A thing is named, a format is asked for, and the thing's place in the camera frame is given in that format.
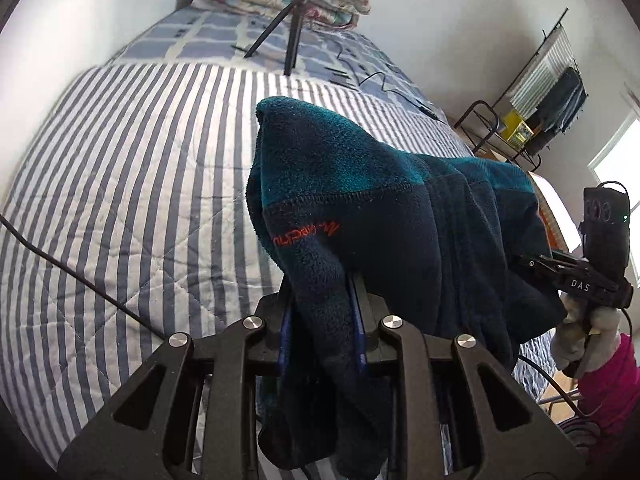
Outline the pink sleeve right forearm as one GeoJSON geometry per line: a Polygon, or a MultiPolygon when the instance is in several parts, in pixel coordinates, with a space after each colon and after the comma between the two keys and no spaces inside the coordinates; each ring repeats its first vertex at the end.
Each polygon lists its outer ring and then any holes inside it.
{"type": "Polygon", "coordinates": [[[617,348],[608,362],[578,380],[579,403],[588,419],[601,430],[591,449],[592,460],[618,451],[626,437],[639,431],[639,367],[634,345],[626,334],[618,336],[617,348]]]}

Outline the right gloved hand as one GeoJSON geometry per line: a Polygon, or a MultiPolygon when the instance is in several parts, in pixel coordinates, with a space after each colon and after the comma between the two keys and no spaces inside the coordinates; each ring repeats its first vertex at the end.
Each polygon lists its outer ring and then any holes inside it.
{"type": "Polygon", "coordinates": [[[580,379],[612,359],[620,348],[622,311],[611,307],[589,307],[588,301],[562,292],[564,320],[555,327],[550,351],[556,368],[580,379]]]}

